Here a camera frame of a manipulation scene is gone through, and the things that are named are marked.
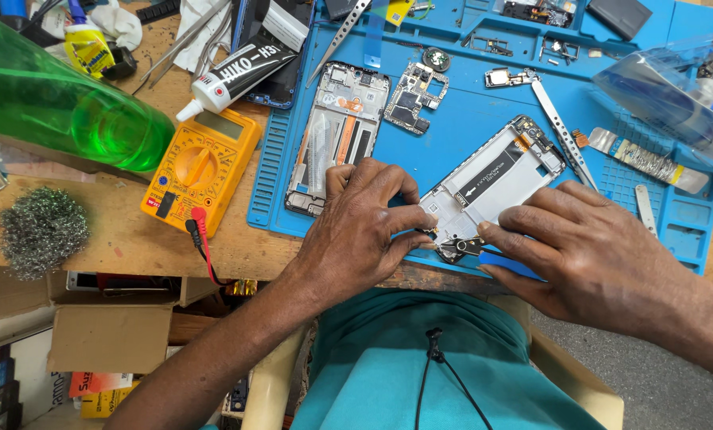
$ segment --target metal spudger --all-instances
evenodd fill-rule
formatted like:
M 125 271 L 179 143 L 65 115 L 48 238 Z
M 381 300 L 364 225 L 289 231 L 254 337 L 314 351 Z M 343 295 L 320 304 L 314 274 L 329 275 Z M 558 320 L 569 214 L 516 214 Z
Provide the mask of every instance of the metal spudger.
M 542 86 L 542 82 L 539 80 L 534 80 L 532 82 L 532 90 L 537 96 L 542 105 L 542 110 L 545 111 L 547 119 L 550 121 L 553 131 L 558 138 L 558 142 L 561 143 L 563 152 L 566 153 L 566 157 L 569 159 L 571 167 L 574 169 L 574 173 L 580 177 L 580 181 L 588 187 L 592 187 L 595 191 L 598 191 L 598 186 L 595 185 L 595 181 L 592 180 L 592 175 L 590 170 L 587 168 L 584 158 L 580 154 L 580 147 L 577 146 L 577 142 L 574 141 L 574 137 L 569 132 L 569 129 L 564 125 L 561 117 L 558 115 L 558 111 L 555 110 L 553 102 L 550 101 L 550 97 L 545 93 L 545 89 Z
M 347 34 L 349 34 L 354 23 L 359 20 L 359 17 L 362 16 L 362 13 L 367 10 L 371 3 L 372 0 L 360 0 L 359 2 L 357 2 L 356 6 L 354 6 L 354 9 L 351 11 L 351 13 L 349 15 L 346 15 L 346 17 L 343 19 L 343 24 L 341 25 L 341 28 L 338 28 L 338 33 L 335 34 L 335 37 L 333 37 L 333 41 L 330 43 L 330 46 L 327 47 L 327 51 L 324 52 L 322 60 L 319 62 L 319 64 L 317 64 L 317 68 L 314 69 L 314 72 L 309 77 L 309 80 L 306 82 L 306 88 L 312 86 L 312 82 L 314 82 L 314 79 L 322 70 L 324 64 L 327 63 L 328 60 L 330 60 L 330 57 L 333 55 L 333 52 L 335 52 L 341 42 L 343 42 L 343 39 L 346 37 Z
M 210 21 L 210 19 L 218 14 L 218 12 L 229 3 L 230 0 L 219 0 L 218 3 L 213 5 L 203 16 L 200 17 L 198 21 L 195 21 L 195 24 L 192 24 L 191 27 L 184 32 L 184 34 L 181 35 L 180 38 L 176 39 L 176 41 L 171 45 L 166 52 L 164 52 L 160 58 L 158 58 L 158 61 L 156 61 L 154 64 L 152 64 L 152 67 L 142 75 L 142 78 L 139 79 L 139 81 L 143 81 L 145 78 L 147 78 L 153 70 L 155 70 L 160 64 L 162 64 L 163 61 L 167 60 L 170 56 L 175 55 L 177 52 L 179 52 L 181 49 L 186 47 L 194 38 L 195 36 L 200 33 L 200 30 L 205 27 L 206 24 Z

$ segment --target multimeter display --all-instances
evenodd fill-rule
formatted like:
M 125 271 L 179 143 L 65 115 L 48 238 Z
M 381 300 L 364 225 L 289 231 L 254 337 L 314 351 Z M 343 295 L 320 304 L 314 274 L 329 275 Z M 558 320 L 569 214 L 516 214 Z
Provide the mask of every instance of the multimeter display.
M 179 124 L 140 208 L 187 231 L 193 207 L 205 209 L 207 237 L 216 233 L 261 137 L 261 126 L 229 109 L 201 112 Z
M 223 116 L 218 116 L 213 112 L 203 111 L 195 115 L 193 118 L 198 124 L 205 125 L 209 129 L 216 130 L 222 135 L 228 136 L 232 139 L 239 139 L 243 132 L 243 126 L 237 124 L 237 122 L 229 121 Z

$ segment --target wooden table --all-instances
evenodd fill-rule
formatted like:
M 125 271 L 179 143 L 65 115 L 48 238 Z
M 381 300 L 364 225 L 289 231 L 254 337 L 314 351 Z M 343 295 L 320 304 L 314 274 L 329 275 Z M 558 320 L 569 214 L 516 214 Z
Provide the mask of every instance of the wooden table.
M 149 3 L 122 4 L 133 11 Z M 139 61 L 135 76 L 118 83 L 127 93 L 139 85 L 140 76 L 151 61 L 173 42 L 179 16 L 145 25 L 142 44 L 134 51 Z M 173 67 L 152 90 L 146 86 L 137 97 L 174 118 L 191 94 L 189 74 Z M 232 106 L 266 125 L 269 109 L 253 103 L 238 102 Z M 214 267 L 221 277 L 268 280 L 274 279 L 301 246 L 301 239 L 248 226 L 248 207 L 259 151 L 253 153 L 247 171 L 232 199 L 228 211 L 213 239 L 210 250 Z M 88 211 L 92 237 L 88 246 L 69 259 L 63 269 L 90 272 L 112 272 L 142 275 L 205 276 L 205 264 L 188 236 L 139 210 L 146 187 L 131 181 L 97 174 L 94 184 L 10 175 L 11 185 L 0 192 L 0 209 L 9 207 L 23 193 L 23 188 L 46 185 L 67 190 Z M 0 254 L 0 266 L 6 261 Z M 713 282 L 713 239 L 705 275 Z M 403 262 L 387 286 L 424 288 L 445 291 L 472 291 L 484 279 L 457 272 Z

